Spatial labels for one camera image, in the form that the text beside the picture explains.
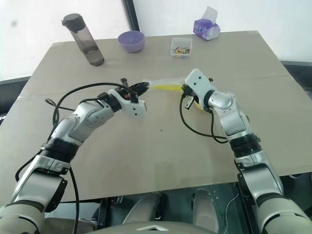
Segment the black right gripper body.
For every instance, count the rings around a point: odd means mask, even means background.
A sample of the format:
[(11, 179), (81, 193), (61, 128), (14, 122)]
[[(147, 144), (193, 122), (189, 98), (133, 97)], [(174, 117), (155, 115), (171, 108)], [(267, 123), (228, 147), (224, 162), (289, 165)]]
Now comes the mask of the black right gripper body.
[(195, 102), (196, 102), (196, 104), (198, 104), (198, 96), (194, 93), (194, 91), (193, 91), (193, 89), (189, 86), (189, 95), (188, 95), (189, 97), (190, 96), (194, 96), (195, 97)]

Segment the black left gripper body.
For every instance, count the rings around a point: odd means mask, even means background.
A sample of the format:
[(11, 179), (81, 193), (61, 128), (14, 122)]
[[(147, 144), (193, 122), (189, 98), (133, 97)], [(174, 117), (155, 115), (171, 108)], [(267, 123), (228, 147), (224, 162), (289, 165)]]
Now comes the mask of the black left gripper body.
[(129, 100), (130, 102), (138, 102), (137, 94), (134, 94), (134, 93), (136, 93), (136, 89), (139, 86), (139, 84), (136, 83), (136, 84), (129, 86), (127, 82), (122, 82), (122, 86), (125, 86), (131, 89), (132, 91), (129, 92), (127, 89), (123, 87), (119, 87), (117, 89), (117, 92), (121, 95), (121, 97), (124, 98), (125, 100)]

